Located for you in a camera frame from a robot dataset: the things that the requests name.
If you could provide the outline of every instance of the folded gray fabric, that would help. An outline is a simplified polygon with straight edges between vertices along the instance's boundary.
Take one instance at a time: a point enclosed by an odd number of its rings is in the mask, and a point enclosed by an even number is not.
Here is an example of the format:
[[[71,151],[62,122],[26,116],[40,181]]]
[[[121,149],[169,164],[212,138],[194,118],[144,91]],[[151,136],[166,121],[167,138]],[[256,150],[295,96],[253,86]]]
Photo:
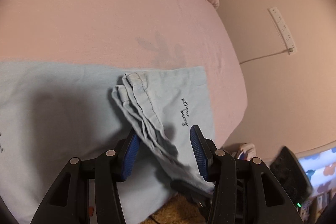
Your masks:
[[[140,146],[132,174],[118,191],[126,223],[136,224],[172,195],[166,174],[208,188],[190,146],[193,124],[214,137],[202,68],[134,73],[99,65],[0,62],[0,195],[20,224],[30,223],[70,158],[97,157],[133,126],[146,146]]]
[[[172,179],[204,190],[190,143],[190,127],[198,124],[214,137],[206,74],[202,67],[127,73],[112,97],[141,140]]]

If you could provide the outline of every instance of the wall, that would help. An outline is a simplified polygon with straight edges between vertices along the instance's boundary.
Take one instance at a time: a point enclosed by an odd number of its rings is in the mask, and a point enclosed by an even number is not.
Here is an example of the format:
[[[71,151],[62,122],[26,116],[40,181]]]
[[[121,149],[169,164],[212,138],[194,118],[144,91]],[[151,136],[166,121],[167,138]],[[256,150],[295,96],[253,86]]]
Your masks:
[[[226,141],[253,142],[264,159],[281,145],[299,153],[336,140],[336,0],[220,0],[240,62],[285,49],[267,10],[273,6],[298,53],[241,65],[248,107]]]

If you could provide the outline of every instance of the pink mattress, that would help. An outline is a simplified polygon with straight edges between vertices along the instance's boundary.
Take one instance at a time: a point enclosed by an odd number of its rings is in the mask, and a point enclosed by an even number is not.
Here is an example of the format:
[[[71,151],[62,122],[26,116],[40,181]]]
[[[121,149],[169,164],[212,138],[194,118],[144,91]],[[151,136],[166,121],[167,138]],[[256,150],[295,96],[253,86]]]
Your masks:
[[[0,0],[0,61],[120,68],[202,65],[216,144],[241,121],[243,76],[211,0]]]

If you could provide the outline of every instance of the blue gripper pad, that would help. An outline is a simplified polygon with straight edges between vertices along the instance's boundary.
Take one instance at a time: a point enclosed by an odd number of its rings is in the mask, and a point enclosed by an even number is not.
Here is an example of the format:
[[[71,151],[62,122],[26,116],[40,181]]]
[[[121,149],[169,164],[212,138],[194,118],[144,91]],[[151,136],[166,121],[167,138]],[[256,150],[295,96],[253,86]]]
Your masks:
[[[133,137],[127,147],[127,150],[124,155],[122,169],[121,169],[121,178],[126,180],[132,173],[132,169],[134,166],[135,158],[137,156],[139,146],[140,146],[140,138],[137,134],[133,134]]]
[[[198,126],[192,126],[190,128],[190,142],[191,146],[193,147],[194,155],[196,158],[199,174],[204,178],[204,180],[208,179],[208,158],[206,157],[206,154],[203,150],[203,146],[201,144],[202,140],[200,140],[200,137],[204,140],[204,137],[201,133],[201,130]]]

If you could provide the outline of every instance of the white power strip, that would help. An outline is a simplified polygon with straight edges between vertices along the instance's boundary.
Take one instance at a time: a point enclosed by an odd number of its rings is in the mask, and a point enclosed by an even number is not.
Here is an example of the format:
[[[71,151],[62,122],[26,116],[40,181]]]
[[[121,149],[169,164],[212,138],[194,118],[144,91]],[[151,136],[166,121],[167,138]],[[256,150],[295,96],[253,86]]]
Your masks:
[[[289,50],[290,48],[293,49],[293,51],[288,51],[288,54],[294,54],[297,52],[297,48],[294,42],[294,39],[292,37],[291,32],[289,31],[289,28],[287,24],[285,23],[282,15],[280,14],[277,7],[269,8],[269,13],[271,14],[275,25],[277,26],[281,37],[283,39],[283,42],[286,45],[286,48]]]

